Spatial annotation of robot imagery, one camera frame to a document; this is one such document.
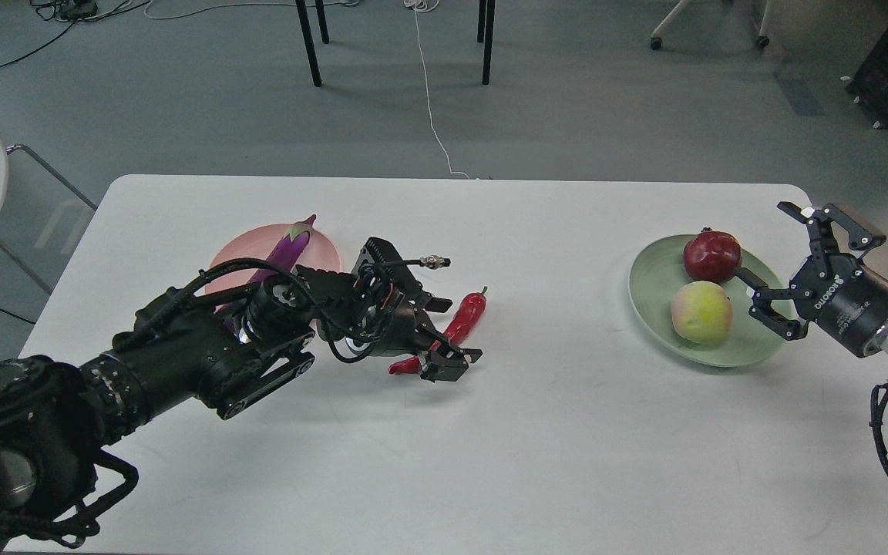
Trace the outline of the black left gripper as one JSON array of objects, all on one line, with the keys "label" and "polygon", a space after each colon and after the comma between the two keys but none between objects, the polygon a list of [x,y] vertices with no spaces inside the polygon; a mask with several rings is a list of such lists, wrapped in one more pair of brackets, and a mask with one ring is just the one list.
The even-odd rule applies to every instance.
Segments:
[{"label": "black left gripper", "polygon": [[351,340],[353,355],[367,352],[370,356],[415,355],[419,359],[417,375],[429,382],[457,382],[465,375],[473,363],[483,356],[479,348],[463,348],[459,343],[466,338],[466,330],[455,334],[443,334],[436,341],[427,333],[430,313],[446,313],[453,306],[450,298],[437,298],[429,292],[420,292],[412,301],[399,299],[392,310],[383,312],[368,311],[363,318],[364,325],[374,324],[371,334],[379,336],[374,343],[359,343]]}]

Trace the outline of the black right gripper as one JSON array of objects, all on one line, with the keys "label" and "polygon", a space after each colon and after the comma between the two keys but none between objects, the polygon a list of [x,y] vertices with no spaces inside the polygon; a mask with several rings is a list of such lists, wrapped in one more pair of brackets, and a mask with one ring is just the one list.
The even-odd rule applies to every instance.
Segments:
[{"label": "black right gripper", "polygon": [[[886,235],[849,205],[828,203],[803,210],[795,203],[778,203],[776,207],[804,226],[810,257],[789,281],[791,288],[770,288],[749,268],[736,268],[736,277],[752,291],[750,316],[786,341],[806,337],[807,321],[813,321],[857,358],[879,351],[871,343],[888,322],[888,280],[857,257],[843,255],[832,225],[846,232],[848,248],[856,252],[882,246]],[[772,305],[775,300],[795,301],[806,321],[782,315]]]}]

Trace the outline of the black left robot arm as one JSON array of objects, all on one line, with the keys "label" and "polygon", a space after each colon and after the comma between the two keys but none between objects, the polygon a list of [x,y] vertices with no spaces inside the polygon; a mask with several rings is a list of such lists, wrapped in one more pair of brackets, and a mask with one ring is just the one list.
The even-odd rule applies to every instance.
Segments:
[{"label": "black left robot arm", "polygon": [[457,382],[482,352],[435,327],[452,302],[412,273],[448,264],[378,237],[348,273],[237,257],[168,289],[83,365],[0,361],[0,553],[21,535],[84,544],[139,481],[107,446],[188,399],[235,417],[303,375],[314,338],[344,363],[413,355],[422,379]]}]

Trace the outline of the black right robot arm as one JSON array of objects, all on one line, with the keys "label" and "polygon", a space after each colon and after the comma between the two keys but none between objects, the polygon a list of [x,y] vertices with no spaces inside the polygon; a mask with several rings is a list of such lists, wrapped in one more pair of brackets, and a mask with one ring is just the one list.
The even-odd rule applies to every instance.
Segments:
[{"label": "black right robot arm", "polygon": [[[752,292],[750,316],[787,341],[804,338],[815,324],[857,358],[888,356],[888,280],[864,263],[868,252],[885,243],[885,234],[846,205],[801,208],[782,201],[778,207],[806,229],[809,256],[785,288],[738,268],[737,278]],[[885,382],[871,391],[869,425],[888,479],[882,429],[887,406]]]}]

